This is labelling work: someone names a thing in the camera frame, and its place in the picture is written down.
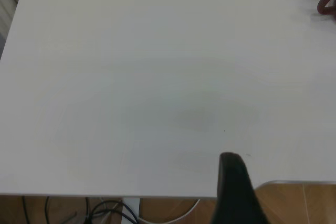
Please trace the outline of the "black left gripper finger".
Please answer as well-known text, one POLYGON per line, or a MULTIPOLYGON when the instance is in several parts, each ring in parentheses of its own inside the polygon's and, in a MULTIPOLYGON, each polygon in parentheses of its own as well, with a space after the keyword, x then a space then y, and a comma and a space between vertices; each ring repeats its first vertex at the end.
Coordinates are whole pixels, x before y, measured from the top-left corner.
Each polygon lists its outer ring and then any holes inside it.
POLYGON ((268 223, 247 167, 236 153, 219 157, 217 203, 212 223, 268 223))

